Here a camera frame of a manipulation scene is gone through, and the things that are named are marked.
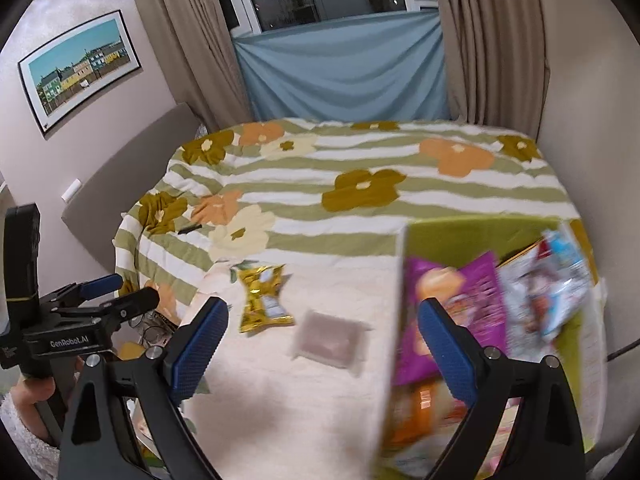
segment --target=blue gripper pad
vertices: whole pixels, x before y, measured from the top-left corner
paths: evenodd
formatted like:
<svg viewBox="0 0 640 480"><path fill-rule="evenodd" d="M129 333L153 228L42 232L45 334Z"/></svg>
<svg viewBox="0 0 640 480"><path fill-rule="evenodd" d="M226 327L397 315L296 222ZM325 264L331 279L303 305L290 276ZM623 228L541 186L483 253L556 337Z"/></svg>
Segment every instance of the blue gripper pad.
<svg viewBox="0 0 640 480"><path fill-rule="evenodd" d="M110 274L103 278L98 278L92 282L84 282L80 285L80 296L87 301L93 298L100 298L105 294L109 294L114 290L122 287L122 276L119 274Z"/></svg>
<svg viewBox="0 0 640 480"><path fill-rule="evenodd" d="M163 375L176 406L195 393L228 321L226 303L220 298L210 298L193 321L181 326L172 336L166 346Z"/></svg>
<svg viewBox="0 0 640 480"><path fill-rule="evenodd" d="M455 323L437 300L424 300L418 307L418 329L451 394L471 408L478 398L474 368L451 332L456 329Z"/></svg>

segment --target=upholstered headboard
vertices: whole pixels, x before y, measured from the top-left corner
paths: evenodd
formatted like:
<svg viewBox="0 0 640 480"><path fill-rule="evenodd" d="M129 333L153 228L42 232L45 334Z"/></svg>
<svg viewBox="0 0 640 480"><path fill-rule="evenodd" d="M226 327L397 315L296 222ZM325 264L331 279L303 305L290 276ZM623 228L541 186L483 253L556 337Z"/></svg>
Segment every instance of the upholstered headboard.
<svg viewBox="0 0 640 480"><path fill-rule="evenodd" d="M155 186L175 150L194 139L199 126L189 106L178 104L113 155L65 207L63 222L108 272L115 267L111 241L120 214Z"/></svg>

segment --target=pink package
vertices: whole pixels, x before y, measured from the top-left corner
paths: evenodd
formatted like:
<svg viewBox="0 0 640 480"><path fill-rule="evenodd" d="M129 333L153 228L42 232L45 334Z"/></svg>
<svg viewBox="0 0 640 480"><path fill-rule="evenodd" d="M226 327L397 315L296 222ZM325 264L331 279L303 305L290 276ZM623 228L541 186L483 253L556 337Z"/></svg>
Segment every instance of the pink package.
<svg viewBox="0 0 640 480"><path fill-rule="evenodd" d="M407 258L406 298L415 310L426 298L436 298L453 321L466 326L482 346L505 351L505 322L502 291L492 252L483 254L460 270L446 269L420 258ZM429 348L418 332L415 315L402 335L400 359L394 384L414 383L438 374Z"/></svg>

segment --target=white fuzzy sleeve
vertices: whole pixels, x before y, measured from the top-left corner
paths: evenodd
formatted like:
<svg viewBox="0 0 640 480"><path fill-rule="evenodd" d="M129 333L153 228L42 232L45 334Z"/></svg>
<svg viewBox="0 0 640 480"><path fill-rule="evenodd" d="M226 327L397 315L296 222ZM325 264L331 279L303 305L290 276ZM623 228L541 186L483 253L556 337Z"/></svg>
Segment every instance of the white fuzzy sleeve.
<svg viewBox="0 0 640 480"><path fill-rule="evenodd" d="M0 407L0 419L31 469L42 480L55 480L58 475L59 450L41 441L24 427L10 394Z"/></svg>

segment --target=floral bedspread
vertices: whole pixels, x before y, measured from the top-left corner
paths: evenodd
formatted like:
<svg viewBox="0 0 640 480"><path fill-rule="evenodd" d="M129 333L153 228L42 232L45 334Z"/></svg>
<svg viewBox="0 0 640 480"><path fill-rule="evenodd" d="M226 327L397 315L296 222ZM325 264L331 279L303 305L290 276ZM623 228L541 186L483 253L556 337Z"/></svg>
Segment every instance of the floral bedspread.
<svg viewBox="0 0 640 480"><path fill-rule="evenodd" d="M524 134L447 121L241 124L178 148L124 215L116 272L121 292L152 286L179 321L217 262L386 267L413 219L499 212L578 218Z"/></svg>

